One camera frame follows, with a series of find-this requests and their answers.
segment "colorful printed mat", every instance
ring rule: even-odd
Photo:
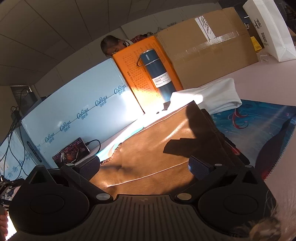
[[[242,100],[239,108],[212,118],[233,151],[265,180],[294,133],[296,107]]]

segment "brown leather bag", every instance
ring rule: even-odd
[[[206,110],[191,102],[121,143],[91,182],[114,198],[117,194],[175,196],[197,181],[188,169],[191,155],[211,165],[244,165]]]

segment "wall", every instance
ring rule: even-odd
[[[17,106],[10,86],[0,86],[0,143],[6,137],[12,123],[10,108]]]
[[[174,8],[134,20],[106,35],[113,35],[120,39],[131,39],[147,32],[156,33],[173,24],[219,9],[221,9],[219,3],[205,3]],[[102,53],[100,47],[101,40],[106,35],[70,55],[43,76],[34,85],[38,95],[42,97],[52,94],[78,75],[106,60],[107,57]]]

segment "qr code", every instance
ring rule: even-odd
[[[263,41],[264,41],[264,45],[269,45],[268,43],[267,43],[267,40],[266,40],[266,37],[265,37],[265,34],[264,33],[261,33],[261,36],[262,36],[262,38],[263,38]]]

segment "metal screw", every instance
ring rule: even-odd
[[[96,195],[96,199],[100,200],[100,201],[106,201],[110,198],[110,194],[108,193],[100,193],[98,195]]]
[[[192,196],[189,193],[183,192],[183,193],[179,193],[177,195],[177,198],[179,198],[182,201],[188,201],[192,198]]]

